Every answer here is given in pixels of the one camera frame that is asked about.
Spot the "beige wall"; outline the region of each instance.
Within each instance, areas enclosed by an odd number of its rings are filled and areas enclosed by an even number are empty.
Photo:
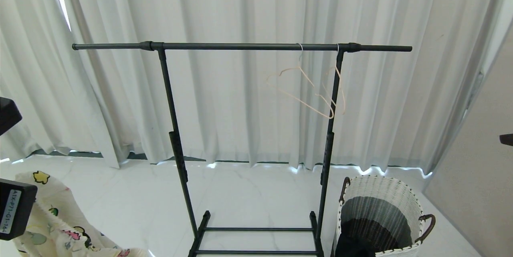
[[[425,195],[486,257],[513,256],[513,29]]]

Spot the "white label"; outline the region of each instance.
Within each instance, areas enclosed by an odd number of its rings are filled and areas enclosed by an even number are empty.
[[[22,192],[20,190],[11,190],[11,193],[9,193],[9,199],[7,199],[7,204],[5,204],[4,216],[2,216],[2,223],[0,223],[1,233],[11,233],[14,215],[16,214],[16,209],[18,209],[21,196]]]

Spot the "tile floor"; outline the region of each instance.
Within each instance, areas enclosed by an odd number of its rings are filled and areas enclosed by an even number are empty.
[[[150,165],[130,160],[120,170],[99,158],[32,156],[2,162],[0,176],[14,179],[20,172],[44,171],[69,186],[89,222],[123,247],[149,250],[149,256],[185,257],[193,241],[187,210],[174,162]],[[224,227],[309,227],[309,213],[317,213],[321,167],[294,169],[285,164],[187,162],[189,190],[198,224],[205,210],[209,225]],[[345,176],[359,168],[330,170],[322,228],[325,255],[335,233],[337,201]],[[381,173],[370,169],[370,174]],[[389,168],[386,176],[403,180],[418,195],[425,213],[436,215],[420,257],[477,257],[479,254],[420,193],[425,176],[417,169]],[[0,242],[1,256],[16,256],[13,243]],[[202,249],[314,250],[311,233],[206,233]]]

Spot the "woven basket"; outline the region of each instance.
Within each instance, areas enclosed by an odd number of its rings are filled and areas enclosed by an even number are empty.
[[[423,232],[424,223],[431,219]],[[366,239],[376,256],[414,257],[435,224],[423,215],[412,190],[400,180],[361,176],[344,180],[336,239],[341,232]]]

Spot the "brown handle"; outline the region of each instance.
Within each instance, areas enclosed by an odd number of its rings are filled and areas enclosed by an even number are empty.
[[[418,237],[414,243],[417,243],[418,241],[420,241],[420,243],[424,242],[424,239],[429,235],[429,233],[431,233],[431,231],[433,230],[434,228],[434,223],[436,223],[436,218],[434,217],[433,214],[428,214],[428,215],[422,215],[418,218],[419,221],[425,221],[427,219],[431,219],[431,223],[429,224],[429,227],[427,227],[426,231],[424,231],[424,233],[422,234],[422,236]]]
[[[351,179],[349,177],[346,177],[344,179],[344,184],[342,186],[342,191],[340,192],[339,202],[342,201],[342,203],[344,203],[344,193],[346,192],[346,186],[348,186],[350,184],[351,184]]]

